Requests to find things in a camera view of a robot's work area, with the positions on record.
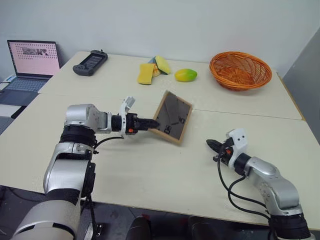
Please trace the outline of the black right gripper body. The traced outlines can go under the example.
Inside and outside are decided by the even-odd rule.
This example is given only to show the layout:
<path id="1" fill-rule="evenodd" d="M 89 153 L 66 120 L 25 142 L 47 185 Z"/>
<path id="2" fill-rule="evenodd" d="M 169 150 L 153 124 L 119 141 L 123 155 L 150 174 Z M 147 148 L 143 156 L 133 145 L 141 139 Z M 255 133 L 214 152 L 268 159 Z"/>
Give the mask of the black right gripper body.
<path id="1" fill-rule="evenodd" d="M 228 138 L 224 143 L 222 143 L 223 149 L 220 154 L 220 161 L 226 166 L 229 164 L 229 161 L 233 156 L 233 145 L 234 141 L 231 138 Z"/>

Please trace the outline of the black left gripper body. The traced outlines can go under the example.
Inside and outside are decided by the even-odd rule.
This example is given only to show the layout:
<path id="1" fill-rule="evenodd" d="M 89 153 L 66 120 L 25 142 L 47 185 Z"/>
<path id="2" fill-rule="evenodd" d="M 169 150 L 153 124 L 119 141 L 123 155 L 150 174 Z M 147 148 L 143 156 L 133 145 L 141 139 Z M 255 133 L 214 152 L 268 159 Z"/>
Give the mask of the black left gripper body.
<path id="1" fill-rule="evenodd" d="M 138 120 L 137 113 L 127 113 L 126 114 L 126 124 L 125 124 L 125 134 L 126 135 L 135 135 L 138 133 L 138 126 L 136 122 Z"/>

